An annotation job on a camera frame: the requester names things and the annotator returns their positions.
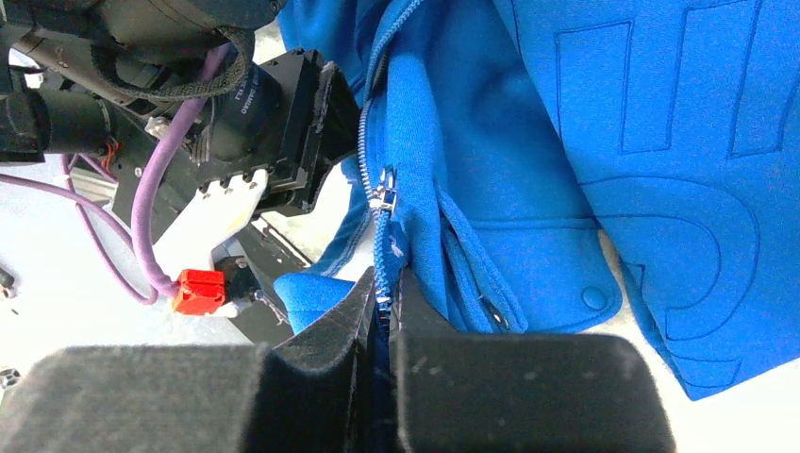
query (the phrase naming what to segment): black strap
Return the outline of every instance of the black strap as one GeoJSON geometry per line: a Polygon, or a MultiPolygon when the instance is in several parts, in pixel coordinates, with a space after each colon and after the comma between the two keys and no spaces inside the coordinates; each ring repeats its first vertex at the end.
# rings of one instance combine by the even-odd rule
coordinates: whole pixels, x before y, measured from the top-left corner
{"type": "Polygon", "coordinates": [[[140,88],[119,77],[116,67],[117,54],[114,51],[97,46],[92,47],[92,65],[101,77],[116,86],[123,94],[148,101],[185,101],[198,97],[219,96],[232,92],[247,75],[253,61],[253,53],[256,51],[256,34],[253,30],[232,26],[221,26],[217,30],[236,47],[239,55],[221,75],[209,81],[197,81],[161,89],[140,88]]]}

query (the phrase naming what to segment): blue jacket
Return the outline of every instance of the blue jacket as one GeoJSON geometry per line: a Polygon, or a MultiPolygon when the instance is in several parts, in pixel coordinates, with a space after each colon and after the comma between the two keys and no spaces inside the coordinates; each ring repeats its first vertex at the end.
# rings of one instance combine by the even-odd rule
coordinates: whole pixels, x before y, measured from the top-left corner
{"type": "Polygon", "coordinates": [[[348,162],[337,240],[277,284],[295,329],[349,289],[326,276],[389,166],[379,287],[410,266],[461,330],[608,320],[604,229],[691,398],[800,357],[796,0],[291,0],[279,21],[343,68],[368,176],[348,162]]]}

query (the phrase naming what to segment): zipper slider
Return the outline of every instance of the zipper slider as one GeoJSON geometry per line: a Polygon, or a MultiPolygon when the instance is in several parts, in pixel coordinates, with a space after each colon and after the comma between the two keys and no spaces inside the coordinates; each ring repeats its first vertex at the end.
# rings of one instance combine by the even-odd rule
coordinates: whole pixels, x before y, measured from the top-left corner
{"type": "Polygon", "coordinates": [[[392,216],[396,206],[397,189],[394,187],[394,169],[391,166],[385,167],[380,175],[380,184],[375,187],[373,196],[370,198],[370,209],[382,210],[392,216]]]}

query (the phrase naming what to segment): red connector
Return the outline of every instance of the red connector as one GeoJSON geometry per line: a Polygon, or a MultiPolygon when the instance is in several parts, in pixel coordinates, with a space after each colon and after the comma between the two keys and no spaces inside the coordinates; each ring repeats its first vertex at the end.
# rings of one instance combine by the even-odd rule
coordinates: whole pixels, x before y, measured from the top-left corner
{"type": "Polygon", "coordinates": [[[173,299],[173,311],[205,316],[225,303],[225,274],[222,272],[187,269],[180,273],[177,282],[180,289],[173,299]]]}

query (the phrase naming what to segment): zipper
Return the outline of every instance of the zipper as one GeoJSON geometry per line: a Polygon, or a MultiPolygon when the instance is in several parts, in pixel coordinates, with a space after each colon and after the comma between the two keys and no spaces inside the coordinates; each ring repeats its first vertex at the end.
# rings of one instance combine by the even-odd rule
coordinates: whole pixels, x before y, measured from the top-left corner
{"type": "Polygon", "coordinates": [[[378,312],[378,319],[386,329],[386,332],[388,332],[389,316],[392,309],[392,287],[386,272],[384,250],[387,250],[387,246],[391,245],[392,239],[389,234],[389,221],[397,204],[396,175],[391,167],[385,167],[380,183],[373,189],[372,181],[370,180],[370,167],[367,162],[367,119],[372,108],[375,87],[386,74],[389,66],[389,57],[385,49],[411,13],[422,3],[423,0],[411,1],[378,41],[370,57],[371,65],[365,78],[368,85],[364,92],[364,108],[358,118],[358,170],[361,176],[361,184],[367,194],[370,211],[375,219],[375,309],[378,312]]]}

